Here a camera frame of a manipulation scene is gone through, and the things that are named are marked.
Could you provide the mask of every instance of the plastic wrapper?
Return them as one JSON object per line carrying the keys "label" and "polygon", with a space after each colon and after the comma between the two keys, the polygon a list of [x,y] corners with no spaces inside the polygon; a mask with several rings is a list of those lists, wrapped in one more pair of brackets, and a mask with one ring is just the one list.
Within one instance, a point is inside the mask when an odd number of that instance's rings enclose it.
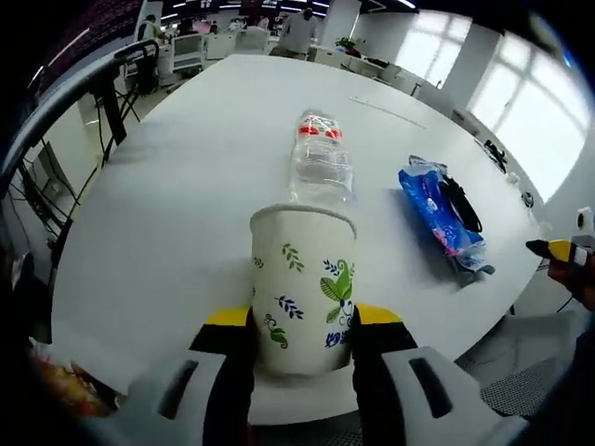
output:
{"label": "plastic wrapper", "polygon": [[54,346],[30,338],[30,355],[47,387],[78,418],[108,416],[124,396],[104,385]]}
{"label": "plastic wrapper", "polygon": [[474,269],[477,256],[483,252],[484,240],[477,232],[465,229],[448,199],[443,197],[439,185],[446,174],[446,165],[412,156],[409,166],[399,172],[399,182],[446,254],[461,256],[468,269]]}

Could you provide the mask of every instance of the human hand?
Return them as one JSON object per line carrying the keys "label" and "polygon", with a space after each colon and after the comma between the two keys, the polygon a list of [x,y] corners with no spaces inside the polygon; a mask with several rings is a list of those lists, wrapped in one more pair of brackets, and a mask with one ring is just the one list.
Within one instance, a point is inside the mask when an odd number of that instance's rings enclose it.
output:
{"label": "human hand", "polygon": [[587,282],[582,289],[577,290],[581,286],[576,283],[577,278],[573,277],[571,266],[567,263],[551,260],[549,262],[548,275],[551,279],[561,283],[571,293],[575,293],[575,298],[580,301],[586,309],[595,310],[595,256],[589,257],[587,272]]}

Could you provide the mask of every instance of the round white table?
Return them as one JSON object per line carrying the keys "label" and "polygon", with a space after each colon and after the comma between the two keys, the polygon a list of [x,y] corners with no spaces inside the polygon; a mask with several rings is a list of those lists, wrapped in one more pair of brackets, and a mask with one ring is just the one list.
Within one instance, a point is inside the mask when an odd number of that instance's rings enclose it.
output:
{"label": "round white table", "polygon": [[[55,344],[126,392],[153,361],[187,348],[209,315],[249,305],[248,221],[287,197],[295,126],[308,108],[338,119],[353,158],[354,300],[401,314],[420,346],[451,360],[480,340],[539,259],[524,247],[538,231],[520,193],[473,137],[370,79],[290,59],[231,56],[150,112],[101,173],[59,265]],[[397,172],[412,153],[448,164],[483,223],[495,275],[456,284],[399,186]],[[312,379],[258,377],[250,420],[295,423],[356,410],[351,374],[347,367]]]}

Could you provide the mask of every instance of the ceiling light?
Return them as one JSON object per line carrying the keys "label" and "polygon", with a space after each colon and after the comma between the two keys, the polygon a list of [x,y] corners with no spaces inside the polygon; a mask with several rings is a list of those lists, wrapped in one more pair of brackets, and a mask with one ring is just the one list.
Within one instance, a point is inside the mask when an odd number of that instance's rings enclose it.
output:
{"label": "ceiling light", "polygon": [[413,3],[408,2],[407,0],[397,0],[397,1],[403,3],[406,7],[410,7],[412,9],[416,8],[416,6]]}

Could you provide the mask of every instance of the window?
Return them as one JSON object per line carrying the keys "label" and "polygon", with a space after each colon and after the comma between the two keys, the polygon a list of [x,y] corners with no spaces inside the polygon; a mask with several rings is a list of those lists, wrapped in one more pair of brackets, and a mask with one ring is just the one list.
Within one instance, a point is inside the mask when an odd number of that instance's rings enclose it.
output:
{"label": "window", "polygon": [[471,19],[422,11],[405,36],[396,65],[440,88],[455,65]]}
{"label": "window", "polygon": [[575,164],[591,119],[585,96],[565,67],[511,34],[469,109],[505,144],[544,203]]}

